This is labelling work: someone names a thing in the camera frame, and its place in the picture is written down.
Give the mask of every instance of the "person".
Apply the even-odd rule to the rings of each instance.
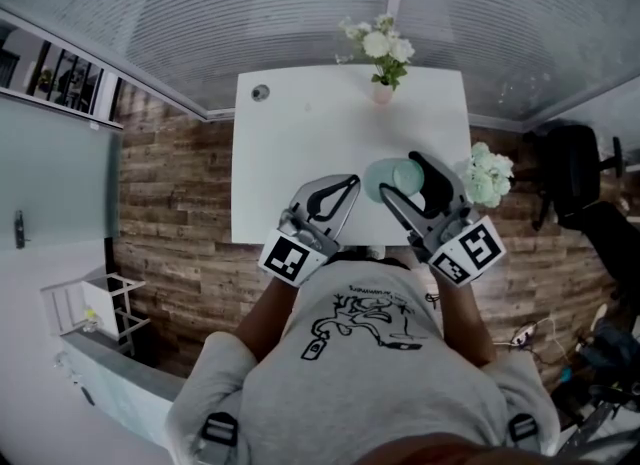
[[[237,463],[546,463],[557,412],[529,353],[496,356],[470,285],[434,271],[440,329],[402,263],[335,259],[299,290],[272,280],[233,333],[207,338],[167,418],[176,463],[196,461],[204,421],[228,406]],[[538,452],[506,446],[519,413]]]

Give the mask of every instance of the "door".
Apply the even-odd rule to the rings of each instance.
[[[121,135],[81,117],[0,94],[0,251],[117,232]]]

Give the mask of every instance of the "white table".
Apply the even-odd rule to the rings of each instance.
[[[457,71],[410,67],[387,106],[372,99],[370,65],[299,67],[241,74],[233,136],[234,243],[264,243],[298,188],[330,174],[363,178],[379,159],[411,150],[453,166],[470,155]],[[256,102],[253,88],[270,95]],[[342,245],[404,245],[406,231],[364,188],[338,237]]]

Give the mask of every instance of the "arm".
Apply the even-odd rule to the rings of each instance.
[[[478,312],[471,284],[453,287],[433,271],[440,293],[444,341],[476,367],[496,359],[496,349]]]
[[[298,288],[274,278],[258,302],[236,328],[234,335],[249,348],[258,362],[280,342]]]

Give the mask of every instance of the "gray t-shirt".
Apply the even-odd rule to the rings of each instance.
[[[531,356],[478,369],[445,344],[424,295],[410,271],[337,262],[301,287],[260,364],[236,337],[211,335],[168,417],[176,463],[191,463],[206,416],[230,400],[239,461],[254,465],[348,465],[386,442],[442,432],[503,445],[519,412],[536,419],[541,450],[553,452],[557,413]]]

